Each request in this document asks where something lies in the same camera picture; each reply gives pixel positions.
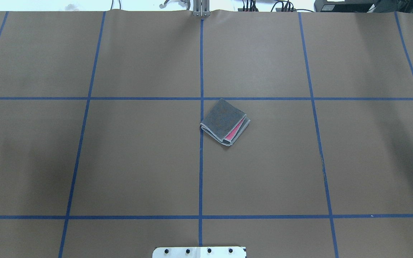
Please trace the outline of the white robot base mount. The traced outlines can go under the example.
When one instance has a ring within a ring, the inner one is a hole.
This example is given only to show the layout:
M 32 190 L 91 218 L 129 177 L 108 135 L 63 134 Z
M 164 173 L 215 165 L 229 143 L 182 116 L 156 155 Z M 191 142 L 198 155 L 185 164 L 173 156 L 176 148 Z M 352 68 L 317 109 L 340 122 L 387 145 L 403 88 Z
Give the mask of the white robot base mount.
M 160 247 L 152 253 L 153 258 L 246 258 L 245 247 Z

